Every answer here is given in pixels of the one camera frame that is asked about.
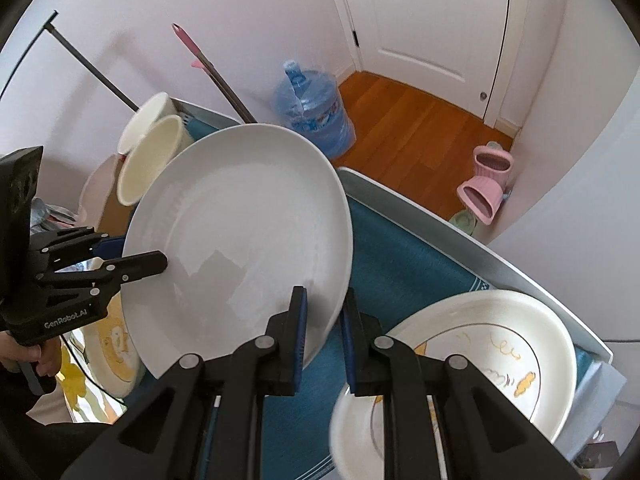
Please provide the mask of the person's left hand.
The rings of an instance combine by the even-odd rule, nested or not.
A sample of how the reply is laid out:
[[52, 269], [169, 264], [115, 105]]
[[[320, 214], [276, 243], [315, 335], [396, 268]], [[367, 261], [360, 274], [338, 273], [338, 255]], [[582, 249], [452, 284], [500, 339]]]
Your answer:
[[18, 372], [19, 362], [35, 363], [39, 376], [53, 377], [62, 367], [61, 339], [52, 338], [43, 344], [24, 347], [8, 333], [0, 334], [0, 360], [9, 372]]

